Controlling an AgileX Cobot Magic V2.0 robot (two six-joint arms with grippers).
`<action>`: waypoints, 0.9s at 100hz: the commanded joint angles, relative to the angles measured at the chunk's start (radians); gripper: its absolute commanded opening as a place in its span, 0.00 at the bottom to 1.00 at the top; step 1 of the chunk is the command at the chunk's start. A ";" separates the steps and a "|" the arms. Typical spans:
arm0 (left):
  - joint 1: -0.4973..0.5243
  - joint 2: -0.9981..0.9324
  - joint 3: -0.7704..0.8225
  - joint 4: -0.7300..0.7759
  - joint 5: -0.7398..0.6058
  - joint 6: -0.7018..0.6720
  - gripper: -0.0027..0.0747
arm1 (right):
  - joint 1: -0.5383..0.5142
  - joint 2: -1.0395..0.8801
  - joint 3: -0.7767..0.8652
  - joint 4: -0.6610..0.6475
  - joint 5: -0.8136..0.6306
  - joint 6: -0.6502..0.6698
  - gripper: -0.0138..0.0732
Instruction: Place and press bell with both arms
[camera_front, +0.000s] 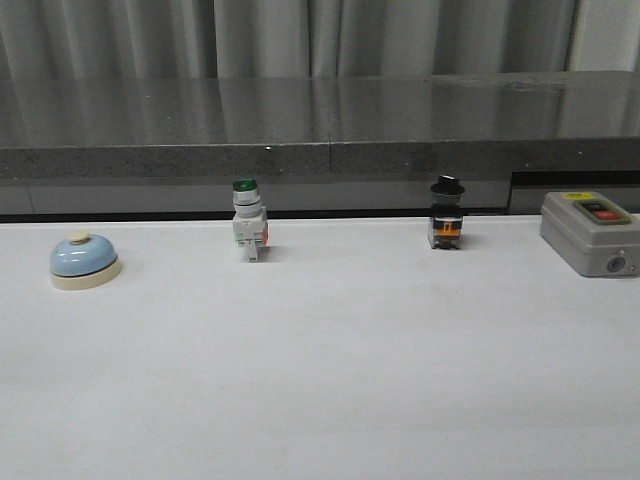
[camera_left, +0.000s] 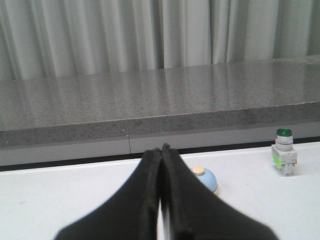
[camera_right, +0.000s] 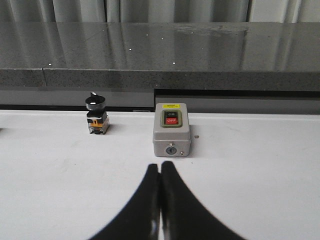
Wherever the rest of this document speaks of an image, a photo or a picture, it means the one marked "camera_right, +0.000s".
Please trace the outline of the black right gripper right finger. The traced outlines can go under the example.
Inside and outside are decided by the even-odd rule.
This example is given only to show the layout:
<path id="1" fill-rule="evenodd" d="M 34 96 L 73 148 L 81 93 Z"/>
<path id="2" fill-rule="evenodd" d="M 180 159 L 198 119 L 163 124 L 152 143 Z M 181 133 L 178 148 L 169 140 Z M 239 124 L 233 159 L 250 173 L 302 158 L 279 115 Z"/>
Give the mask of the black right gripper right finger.
<path id="1" fill-rule="evenodd" d="M 194 196 L 175 165 L 161 165 L 162 219 L 166 240 L 242 240 Z"/>

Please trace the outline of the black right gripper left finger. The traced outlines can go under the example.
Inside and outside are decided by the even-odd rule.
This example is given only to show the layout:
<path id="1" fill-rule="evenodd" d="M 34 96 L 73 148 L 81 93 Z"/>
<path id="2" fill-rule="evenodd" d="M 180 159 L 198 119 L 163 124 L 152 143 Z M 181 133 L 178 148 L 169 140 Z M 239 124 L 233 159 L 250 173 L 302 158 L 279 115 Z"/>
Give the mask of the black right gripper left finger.
<path id="1" fill-rule="evenodd" d="M 123 209 L 92 240 L 157 240 L 160 226 L 160 174 L 147 167 L 135 193 Z"/>

